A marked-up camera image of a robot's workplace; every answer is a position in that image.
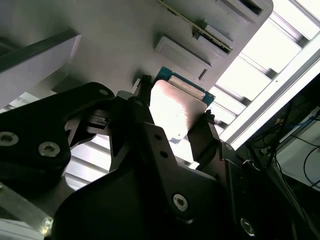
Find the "black cable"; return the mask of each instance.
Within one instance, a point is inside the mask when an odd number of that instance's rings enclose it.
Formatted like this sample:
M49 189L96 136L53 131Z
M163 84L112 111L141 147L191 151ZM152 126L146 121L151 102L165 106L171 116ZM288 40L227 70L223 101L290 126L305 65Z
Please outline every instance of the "black cable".
M288 121L288 118L289 118L289 114L291 112L291 109L292 109L292 106L293 106L293 102L290 101L289 104L288 104L288 108L286 110L286 113L283 117L283 122L280 126L280 129L279 129L279 132L278 134L276 135L275 137L275 141L274 141L274 144L273 146L271 147L271 153L270 153L270 157L269 157L269 160L268 162L266 163L264 169L267 170L268 168L270 168L271 164L272 164L272 161L274 159L274 156L276 155L277 153L277 148L278 148L278 144L279 144L279 141L281 139L281 137L283 136L283 132L285 130L285 126L286 126L286 123Z
M309 156L310 156L315 150L317 150L318 148L319 148L319 146L317 146L317 147L315 147L314 149L312 149L312 150L308 153L308 155L305 157L304 162L303 162L303 173L304 173L305 178L308 180L308 182L311 183L311 187L314 186L314 187L316 187L317 189L320 189L319 186L316 186L316 185L315 185L315 182L312 182L312 181L310 180L310 178L308 177L308 175L307 175L307 173L306 173L306 163L307 163L307 160L308 160Z
M284 184L286 185L286 187L288 188L288 190L291 192L291 194L293 195L293 197L295 198L296 202L298 203L300 209L301 209L301 212L303 214L303 218L304 218L304 221L308 224L308 226L310 227L310 224L309 222L307 221L307 217L306 217L306 213L304 211L304 208L302 207L302 205L300 204L297 196L295 195L294 191L292 191L291 187L289 186L289 184L287 183L286 179L285 179L285 175L284 173L282 172L282 168L281 168L281 165L280 163L278 162L278 159L277 159L277 154L274 156L274 159L275 159L275 163L280 171L280 174L281 174L281 178L282 180L284 181Z
M313 143L311 143L311 142L308 142L308 141L306 141L306 140L304 140L304 139L302 139L302 138L300 138L300 137L298 137L298 136L295 136L295 135L290 135L290 136L293 137L293 138L299 139L300 141L305 142L306 144L309 144L309 145L311 145L311 146L320 147L320 145L315 145L315 144L313 144Z
M311 185L311 187L316 187L318 184L320 184L320 180L316 181L314 184Z

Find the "black metal bracket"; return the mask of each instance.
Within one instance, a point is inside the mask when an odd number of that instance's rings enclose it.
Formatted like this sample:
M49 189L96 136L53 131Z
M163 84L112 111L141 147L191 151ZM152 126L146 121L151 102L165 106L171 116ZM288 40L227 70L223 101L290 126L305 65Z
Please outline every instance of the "black metal bracket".
M13 133L17 141L0 145L0 179L34 186L59 181L70 147L94 136L83 119L113 98L108 88L91 82L1 114L0 132Z

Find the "gray panel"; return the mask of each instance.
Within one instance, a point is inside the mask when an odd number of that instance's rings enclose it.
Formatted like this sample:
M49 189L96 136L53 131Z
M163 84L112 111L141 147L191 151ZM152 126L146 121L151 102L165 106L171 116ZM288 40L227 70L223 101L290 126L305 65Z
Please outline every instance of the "gray panel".
M0 57L0 108L65 65L79 37L66 31Z

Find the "metal frame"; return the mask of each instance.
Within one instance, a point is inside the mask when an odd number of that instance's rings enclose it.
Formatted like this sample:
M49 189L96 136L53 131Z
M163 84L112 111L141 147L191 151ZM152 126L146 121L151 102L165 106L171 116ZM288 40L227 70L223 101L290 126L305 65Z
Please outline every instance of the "metal frame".
M220 138L231 144L234 149L238 149L319 73L319 49L320 33L228 126Z
M0 109L68 63L80 38L67 30L0 56Z

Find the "bolt head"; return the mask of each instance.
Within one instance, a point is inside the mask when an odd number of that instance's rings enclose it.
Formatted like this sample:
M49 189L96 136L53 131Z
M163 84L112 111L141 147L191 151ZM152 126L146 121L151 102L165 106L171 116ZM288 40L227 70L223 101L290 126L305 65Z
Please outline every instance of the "bolt head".
M188 209L188 201L181 194L173 196L173 203L181 212L185 212Z
M19 137L10 131L0 132L0 146L9 147L17 144L19 142Z
M54 158L60 153L60 147L52 141L45 141L39 145L38 151L43 157Z
M250 236L250 237L254 237L255 236L255 230L252 227L251 223L248 222L248 220L241 218L240 219L240 224L241 227L243 228L243 230Z

